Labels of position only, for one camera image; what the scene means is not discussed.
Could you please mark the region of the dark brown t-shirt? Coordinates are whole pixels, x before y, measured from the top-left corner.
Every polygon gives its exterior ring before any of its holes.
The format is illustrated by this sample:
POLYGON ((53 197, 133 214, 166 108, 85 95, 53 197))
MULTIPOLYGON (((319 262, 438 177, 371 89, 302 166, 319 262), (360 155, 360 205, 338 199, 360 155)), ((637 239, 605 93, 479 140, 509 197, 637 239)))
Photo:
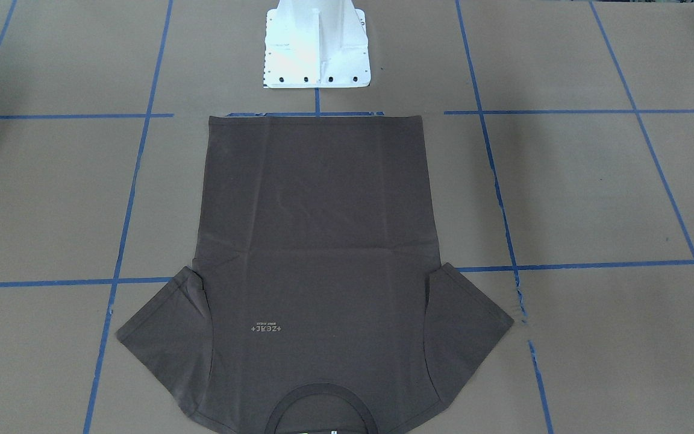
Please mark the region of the dark brown t-shirt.
POLYGON ((513 318, 442 263, 420 116, 212 116, 195 258, 116 332, 219 433, 405 433, 513 318))

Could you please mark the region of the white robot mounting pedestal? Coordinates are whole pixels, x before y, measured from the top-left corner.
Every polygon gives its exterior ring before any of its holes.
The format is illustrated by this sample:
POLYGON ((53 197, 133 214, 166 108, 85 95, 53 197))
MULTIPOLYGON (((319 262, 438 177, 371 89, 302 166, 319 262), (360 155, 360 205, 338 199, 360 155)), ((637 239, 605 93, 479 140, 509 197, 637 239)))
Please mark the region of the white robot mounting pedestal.
POLYGON ((265 88, 370 85, 366 14, 354 2, 280 1, 267 11, 265 30, 265 88))

